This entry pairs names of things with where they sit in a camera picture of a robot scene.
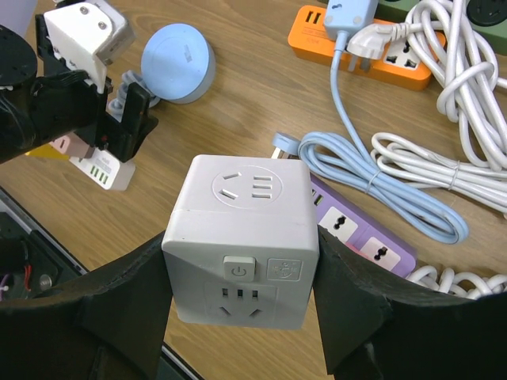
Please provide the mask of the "white cube socket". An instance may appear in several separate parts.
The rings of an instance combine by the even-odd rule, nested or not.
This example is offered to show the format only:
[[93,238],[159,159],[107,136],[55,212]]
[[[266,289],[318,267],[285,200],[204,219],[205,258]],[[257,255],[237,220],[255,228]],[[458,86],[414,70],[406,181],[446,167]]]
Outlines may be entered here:
[[299,329],[319,259],[309,169],[298,160],[196,156],[162,251],[181,321]]

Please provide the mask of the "white usb power strip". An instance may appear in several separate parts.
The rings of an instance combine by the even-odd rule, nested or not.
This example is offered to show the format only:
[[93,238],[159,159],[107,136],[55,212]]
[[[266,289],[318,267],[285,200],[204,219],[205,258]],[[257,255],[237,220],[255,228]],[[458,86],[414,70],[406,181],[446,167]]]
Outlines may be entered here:
[[70,157],[69,162],[104,190],[125,191],[135,172],[132,159],[121,162],[107,150],[96,149],[90,158]]

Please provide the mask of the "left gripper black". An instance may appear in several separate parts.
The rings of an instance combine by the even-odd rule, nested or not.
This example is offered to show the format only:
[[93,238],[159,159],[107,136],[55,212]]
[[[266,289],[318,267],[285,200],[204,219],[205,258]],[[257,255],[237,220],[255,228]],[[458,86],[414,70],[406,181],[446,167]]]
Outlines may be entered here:
[[149,115],[149,93],[130,84],[120,121],[105,110],[106,98],[106,87],[99,92],[84,70],[72,70],[55,56],[44,23],[36,25],[36,49],[1,27],[2,163],[95,125],[98,149],[121,162],[134,158],[158,124]]

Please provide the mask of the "small pink plug adapter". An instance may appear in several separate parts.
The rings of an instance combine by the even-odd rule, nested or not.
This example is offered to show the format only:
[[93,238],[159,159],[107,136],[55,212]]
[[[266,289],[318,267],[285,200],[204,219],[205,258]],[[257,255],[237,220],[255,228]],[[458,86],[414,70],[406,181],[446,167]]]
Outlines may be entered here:
[[78,160],[91,158],[94,152],[94,148],[75,133],[69,133],[54,139],[50,141],[49,145],[59,153],[77,158]]

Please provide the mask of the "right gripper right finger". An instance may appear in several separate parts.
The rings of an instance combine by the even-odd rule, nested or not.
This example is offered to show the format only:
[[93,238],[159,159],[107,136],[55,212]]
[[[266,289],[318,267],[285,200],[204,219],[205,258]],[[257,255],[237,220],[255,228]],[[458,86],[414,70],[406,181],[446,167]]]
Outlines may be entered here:
[[506,297],[433,291],[318,232],[314,299],[336,379],[503,379]]

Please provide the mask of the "round light blue socket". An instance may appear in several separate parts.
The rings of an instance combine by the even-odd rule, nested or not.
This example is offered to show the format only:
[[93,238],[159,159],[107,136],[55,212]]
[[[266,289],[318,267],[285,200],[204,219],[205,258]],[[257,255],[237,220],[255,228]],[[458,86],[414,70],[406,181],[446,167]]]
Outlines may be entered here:
[[211,87],[216,72],[215,52],[195,27],[176,23],[159,29],[147,42],[141,75],[160,99],[189,104]]

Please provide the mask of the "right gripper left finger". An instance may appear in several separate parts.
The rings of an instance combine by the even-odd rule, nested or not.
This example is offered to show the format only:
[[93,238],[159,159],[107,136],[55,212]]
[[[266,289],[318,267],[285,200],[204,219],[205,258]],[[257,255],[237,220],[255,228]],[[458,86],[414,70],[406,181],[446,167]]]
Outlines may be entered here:
[[3,379],[153,379],[172,291],[157,235],[30,299],[1,303]]

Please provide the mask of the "yellow cube socket adapter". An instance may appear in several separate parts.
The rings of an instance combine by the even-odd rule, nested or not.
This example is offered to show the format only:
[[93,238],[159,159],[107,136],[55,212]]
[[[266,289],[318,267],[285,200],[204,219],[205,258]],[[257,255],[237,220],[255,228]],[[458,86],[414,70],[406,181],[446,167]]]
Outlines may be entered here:
[[30,150],[25,153],[25,156],[34,158],[49,158],[67,161],[70,157],[66,154],[58,152],[49,144],[37,147],[36,149]]

